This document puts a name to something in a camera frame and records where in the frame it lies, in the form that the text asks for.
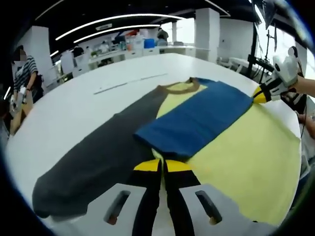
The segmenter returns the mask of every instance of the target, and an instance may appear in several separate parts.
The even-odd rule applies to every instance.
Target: ceiling
[[[254,20],[252,6],[248,0],[211,0],[211,2],[229,12],[233,19],[246,21]],[[45,10],[54,4],[54,7],[43,14]],[[23,35],[22,32],[25,32],[25,28],[27,29],[27,27],[24,26],[25,23],[48,27],[51,53],[56,50],[62,52],[73,47],[73,41],[97,32],[95,29],[97,26],[108,23],[112,23],[113,28],[143,25],[150,24],[152,21],[160,19],[160,17],[132,17],[101,22],[75,31],[58,41],[55,40],[55,38],[63,33],[95,20],[133,13],[174,14],[190,9],[191,11],[188,10],[178,15],[189,18],[194,17],[195,9],[205,7],[213,8],[222,16],[226,15],[223,11],[219,10],[217,7],[211,5],[205,0],[129,0],[126,1],[126,3],[98,0],[46,0],[42,1],[40,4],[37,2],[34,5],[34,8],[31,8],[30,10],[27,9],[27,11],[22,12],[22,16],[25,17],[26,20],[19,23],[22,30],[16,34],[19,37]],[[157,24],[163,24],[171,20],[172,19],[169,18],[164,19],[159,21]]]

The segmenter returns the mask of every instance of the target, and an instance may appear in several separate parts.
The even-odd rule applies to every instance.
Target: round table
[[[7,167],[26,202],[32,206],[32,191],[37,178],[113,114],[158,85],[183,82],[189,77],[222,81],[248,96],[257,87],[256,82],[214,63],[178,54],[162,54],[98,68],[46,94],[35,104],[6,147]],[[263,106],[300,137],[296,114],[288,106],[282,101]],[[297,186],[298,180],[299,175],[296,175],[296,182],[292,184]],[[169,226],[170,218],[164,215],[168,212],[165,210],[161,214],[163,216],[157,216],[157,219],[164,218],[162,221]],[[44,221],[49,227],[55,223],[50,217]],[[163,227],[161,222],[156,220],[154,230]]]

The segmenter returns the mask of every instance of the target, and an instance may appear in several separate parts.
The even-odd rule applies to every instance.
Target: t-shirt
[[[38,178],[32,194],[35,213],[41,217],[86,213],[91,201],[114,184],[126,183],[136,165],[160,158],[133,134],[213,83],[190,79],[159,86],[115,114]],[[230,197],[243,215],[279,225],[296,190],[299,146],[300,140],[280,120],[253,104],[188,163],[202,184]]]
[[[18,92],[22,85],[27,86],[27,84],[30,80],[31,74],[34,72],[38,73],[35,60],[32,56],[27,56],[27,60],[24,64],[24,66],[22,66],[19,70],[17,70],[15,72],[14,91]]]

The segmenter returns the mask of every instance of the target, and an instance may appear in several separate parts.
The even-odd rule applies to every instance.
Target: white pillar
[[[220,40],[220,14],[210,8],[196,10],[196,57],[216,62]]]
[[[177,41],[177,22],[172,22],[172,41]]]

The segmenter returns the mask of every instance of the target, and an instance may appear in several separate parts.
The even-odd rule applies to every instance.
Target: black stand
[[[251,78],[251,73],[252,73],[252,65],[254,64],[255,60],[255,52],[256,52],[256,46],[257,46],[257,31],[255,27],[255,22],[252,23],[253,27],[253,34],[252,34],[252,50],[251,54],[248,56],[248,62],[250,63],[248,65],[246,77]]]
[[[268,58],[269,40],[270,40],[270,38],[274,39],[274,37],[270,35],[269,30],[268,30],[267,37],[268,37],[268,40],[267,40],[267,52],[266,52],[266,56],[265,56],[265,61],[267,61],[267,58]],[[265,73],[265,68],[263,68],[263,70],[262,70],[259,83],[261,83],[264,73]]]

